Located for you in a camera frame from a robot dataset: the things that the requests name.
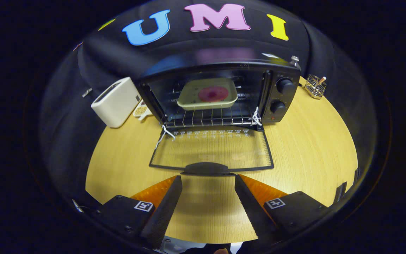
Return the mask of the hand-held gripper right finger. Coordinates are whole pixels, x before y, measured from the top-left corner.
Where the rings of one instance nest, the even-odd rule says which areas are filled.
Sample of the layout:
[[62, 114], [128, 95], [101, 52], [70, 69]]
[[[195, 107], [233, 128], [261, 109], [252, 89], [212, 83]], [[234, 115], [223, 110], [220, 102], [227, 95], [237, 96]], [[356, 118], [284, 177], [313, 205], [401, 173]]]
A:
[[295, 237], [329, 212], [302, 191], [287, 194], [245, 175], [235, 175], [235, 191], [256, 236], [264, 243]]

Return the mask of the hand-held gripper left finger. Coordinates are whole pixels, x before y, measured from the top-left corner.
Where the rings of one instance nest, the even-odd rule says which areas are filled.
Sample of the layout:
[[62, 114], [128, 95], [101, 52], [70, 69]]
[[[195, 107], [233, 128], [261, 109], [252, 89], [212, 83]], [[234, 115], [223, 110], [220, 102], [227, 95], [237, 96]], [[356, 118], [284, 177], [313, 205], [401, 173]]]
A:
[[97, 222], [122, 239], [159, 249], [182, 193], [173, 176], [130, 197], [116, 195], [97, 208]]

